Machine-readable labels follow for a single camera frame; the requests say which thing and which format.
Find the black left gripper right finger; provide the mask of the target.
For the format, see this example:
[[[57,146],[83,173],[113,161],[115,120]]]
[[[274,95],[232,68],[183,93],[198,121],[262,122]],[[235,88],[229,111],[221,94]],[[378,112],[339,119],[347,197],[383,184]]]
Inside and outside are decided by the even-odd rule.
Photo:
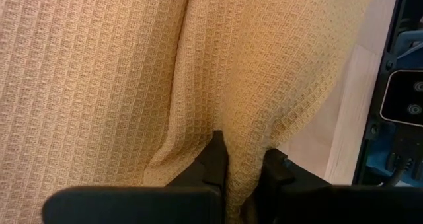
[[[260,196],[276,198],[280,192],[305,192],[330,184],[305,170],[278,149],[268,150],[260,175]]]

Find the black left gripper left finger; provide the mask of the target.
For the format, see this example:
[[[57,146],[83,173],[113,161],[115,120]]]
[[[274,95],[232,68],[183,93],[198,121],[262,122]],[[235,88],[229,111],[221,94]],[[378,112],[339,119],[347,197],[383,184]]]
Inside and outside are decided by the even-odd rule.
[[[167,186],[209,187],[225,195],[228,162],[223,132],[215,131],[194,161]]]

